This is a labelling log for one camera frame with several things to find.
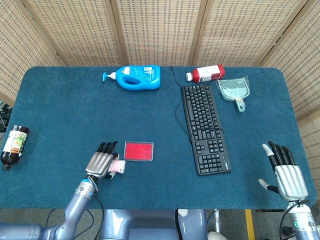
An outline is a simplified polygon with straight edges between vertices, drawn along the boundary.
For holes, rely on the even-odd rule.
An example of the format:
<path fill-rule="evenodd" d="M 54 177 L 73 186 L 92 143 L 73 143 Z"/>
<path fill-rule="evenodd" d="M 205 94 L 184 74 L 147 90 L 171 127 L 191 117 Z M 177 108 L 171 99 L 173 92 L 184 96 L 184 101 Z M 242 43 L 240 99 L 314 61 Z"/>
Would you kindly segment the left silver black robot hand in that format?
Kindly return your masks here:
<path fill-rule="evenodd" d="M 85 172 L 95 182 L 101 179 L 111 180 L 116 175 L 116 172 L 111 171 L 110 167 L 113 161 L 119 160 L 119 154 L 113 153 L 117 143 L 117 141 L 102 142 L 92 155 Z"/>

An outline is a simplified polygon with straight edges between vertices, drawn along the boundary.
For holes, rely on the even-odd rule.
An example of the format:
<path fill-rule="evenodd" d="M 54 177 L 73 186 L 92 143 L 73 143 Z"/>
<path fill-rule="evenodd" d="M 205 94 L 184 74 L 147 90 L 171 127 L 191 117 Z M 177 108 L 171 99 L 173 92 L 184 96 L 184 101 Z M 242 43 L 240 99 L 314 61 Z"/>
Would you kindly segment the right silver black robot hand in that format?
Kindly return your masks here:
<path fill-rule="evenodd" d="M 300 202 L 307 198 L 308 190 L 300 167 L 296 164 L 290 149 L 269 141 L 263 144 L 277 185 L 268 184 L 260 178 L 259 184 L 267 191 L 279 194 L 287 202 Z"/>

